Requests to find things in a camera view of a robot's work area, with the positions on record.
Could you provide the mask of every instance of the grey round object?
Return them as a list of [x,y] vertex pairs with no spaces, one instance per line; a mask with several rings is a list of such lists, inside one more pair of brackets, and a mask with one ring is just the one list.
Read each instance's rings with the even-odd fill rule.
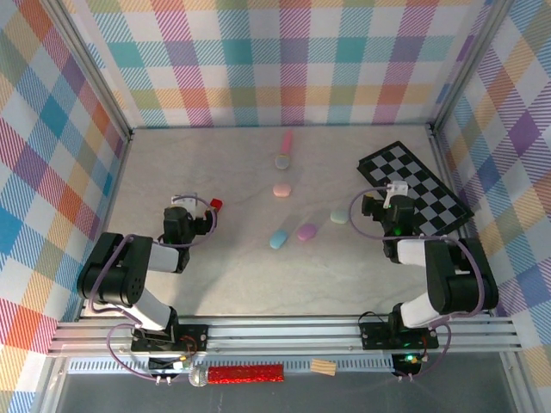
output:
[[195,387],[203,387],[208,383],[208,371],[201,366],[191,367],[189,370],[189,383]]

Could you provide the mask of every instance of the pink round object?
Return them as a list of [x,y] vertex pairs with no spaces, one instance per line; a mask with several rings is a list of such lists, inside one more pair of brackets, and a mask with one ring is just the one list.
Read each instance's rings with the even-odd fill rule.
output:
[[278,198],[287,198],[291,194],[291,186],[288,183],[274,185],[274,195]]
[[318,228],[314,224],[304,224],[296,232],[297,237],[300,241],[307,241],[310,238],[314,238],[318,233]]

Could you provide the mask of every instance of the pink eraser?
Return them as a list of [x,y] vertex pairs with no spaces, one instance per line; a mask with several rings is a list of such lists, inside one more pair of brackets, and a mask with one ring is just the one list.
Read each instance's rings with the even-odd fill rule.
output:
[[283,136],[282,153],[289,155],[291,153],[291,144],[293,143],[293,130],[289,129]]
[[274,185],[274,195],[278,198],[287,198],[291,195],[291,186],[288,183],[277,183]]
[[304,224],[296,232],[297,237],[300,241],[307,241],[310,238],[314,238],[318,233],[318,228],[314,224]]

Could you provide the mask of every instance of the light blue object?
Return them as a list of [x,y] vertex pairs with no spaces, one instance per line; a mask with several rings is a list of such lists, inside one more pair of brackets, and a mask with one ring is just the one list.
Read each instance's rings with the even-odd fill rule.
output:
[[349,220],[348,211],[344,209],[338,209],[331,213],[331,221],[335,224],[346,224]]
[[274,250],[280,249],[287,241],[288,234],[284,230],[277,230],[269,239],[269,246]]

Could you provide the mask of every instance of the purple object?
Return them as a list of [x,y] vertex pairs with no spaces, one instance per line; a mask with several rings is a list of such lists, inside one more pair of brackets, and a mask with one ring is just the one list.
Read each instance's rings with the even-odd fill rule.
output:
[[307,241],[310,238],[314,238],[318,233],[318,228],[314,224],[304,224],[296,232],[297,237],[300,241]]

